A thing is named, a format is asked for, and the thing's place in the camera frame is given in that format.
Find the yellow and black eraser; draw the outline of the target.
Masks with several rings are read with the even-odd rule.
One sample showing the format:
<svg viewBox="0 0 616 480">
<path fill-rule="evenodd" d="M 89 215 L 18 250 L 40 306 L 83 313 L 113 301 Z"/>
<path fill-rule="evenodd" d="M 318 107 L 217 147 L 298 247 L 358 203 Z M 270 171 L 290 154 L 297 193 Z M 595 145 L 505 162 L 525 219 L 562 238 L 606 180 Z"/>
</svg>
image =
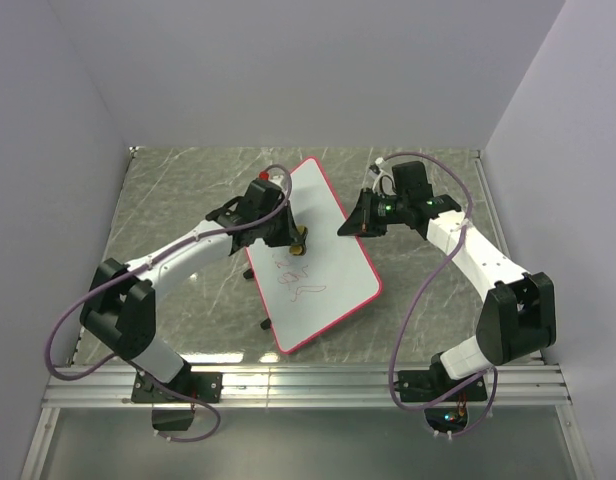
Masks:
<svg viewBox="0 0 616 480">
<path fill-rule="evenodd" d="M 297 226 L 297 237 L 293 240 L 288 247 L 288 252 L 292 256 L 303 256 L 307 252 L 306 239 L 308 235 L 308 228 L 304 225 Z"/>
</svg>

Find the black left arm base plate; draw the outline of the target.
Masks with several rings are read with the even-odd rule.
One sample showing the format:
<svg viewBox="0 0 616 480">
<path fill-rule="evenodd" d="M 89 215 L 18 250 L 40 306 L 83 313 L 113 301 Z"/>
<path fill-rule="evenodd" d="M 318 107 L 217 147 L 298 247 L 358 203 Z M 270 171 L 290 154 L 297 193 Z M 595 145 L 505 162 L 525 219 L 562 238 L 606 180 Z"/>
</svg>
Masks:
<svg viewBox="0 0 616 480">
<path fill-rule="evenodd" d="M 221 398 L 223 374 L 220 372 L 192 372 L 186 379 L 173 380 L 166 387 L 180 395 L 216 404 Z M 176 396 L 158 388 L 146 375 L 137 374 L 131 393 L 131 402 L 136 404 L 168 404 L 180 402 Z"/>
</svg>

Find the red-framed whiteboard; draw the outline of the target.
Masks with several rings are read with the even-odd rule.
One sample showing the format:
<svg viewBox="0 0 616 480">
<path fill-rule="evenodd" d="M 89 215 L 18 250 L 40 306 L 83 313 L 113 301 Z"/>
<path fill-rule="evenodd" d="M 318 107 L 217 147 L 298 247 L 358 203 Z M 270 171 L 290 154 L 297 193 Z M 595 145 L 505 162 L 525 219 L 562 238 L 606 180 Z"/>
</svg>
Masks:
<svg viewBox="0 0 616 480">
<path fill-rule="evenodd" d="M 295 222 L 308 229 L 306 253 L 246 249 L 277 348 L 290 354 L 378 298 L 383 285 L 361 241 L 340 237 L 343 206 L 318 159 L 291 172 Z"/>
</svg>

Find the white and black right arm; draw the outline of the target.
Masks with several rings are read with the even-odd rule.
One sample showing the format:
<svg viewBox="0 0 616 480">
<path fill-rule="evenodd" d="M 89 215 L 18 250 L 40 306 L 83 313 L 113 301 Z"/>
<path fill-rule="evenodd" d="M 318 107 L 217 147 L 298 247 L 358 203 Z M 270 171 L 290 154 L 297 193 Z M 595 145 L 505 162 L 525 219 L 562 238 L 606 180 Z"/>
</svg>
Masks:
<svg viewBox="0 0 616 480">
<path fill-rule="evenodd" d="M 495 247 L 472 223 L 472 207 L 428 181 L 428 155 L 415 152 L 377 158 L 373 183 L 338 230 L 341 237 L 376 238 L 405 225 L 437 247 L 483 302 L 475 334 L 441 353 L 429 376 L 432 393 L 454 398 L 466 377 L 553 345 L 557 339 L 555 292 L 543 272 L 531 274 Z"/>
</svg>

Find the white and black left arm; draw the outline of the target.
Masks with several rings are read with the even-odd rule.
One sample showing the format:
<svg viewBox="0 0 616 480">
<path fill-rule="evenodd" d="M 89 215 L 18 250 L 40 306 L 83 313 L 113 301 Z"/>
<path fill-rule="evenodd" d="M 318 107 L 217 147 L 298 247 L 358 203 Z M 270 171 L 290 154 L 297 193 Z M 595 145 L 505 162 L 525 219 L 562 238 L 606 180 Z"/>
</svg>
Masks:
<svg viewBox="0 0 616 480">
<path fill-rule="evenodd" d="M 257 240 L 268 247 L 306 252 L 307 228 L 295 222 L 287 194 L 269 180 L 253 180 L 246 193 L 211 211 L 190 232 L 142 258 L 98 267 L 82 326 L 115 355 L 147 372 L 168 402 L 190 390 L 190 366 L 157 335 L 158 303 L 176 286 Z"/>
</svg>

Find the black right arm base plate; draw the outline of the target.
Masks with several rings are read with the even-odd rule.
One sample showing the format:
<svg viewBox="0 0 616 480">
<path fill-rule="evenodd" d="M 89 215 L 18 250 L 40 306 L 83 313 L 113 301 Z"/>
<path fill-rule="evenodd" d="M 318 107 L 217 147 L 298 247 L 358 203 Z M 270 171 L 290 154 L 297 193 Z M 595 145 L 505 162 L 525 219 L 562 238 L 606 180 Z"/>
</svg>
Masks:
<svg viewBox="0 0 616 480">
<path fill-rule="evenodd" d="M 399 370 L 394 382 L 398 398 L 403 403 L 427 403 L 457 387 L 462 380 L 452 380 L 445 373 L 432 370 Z M 488 394 L 482 376 L 453 393 L 448 402 L 466 400 L 486 401 Z"/>
</svg>

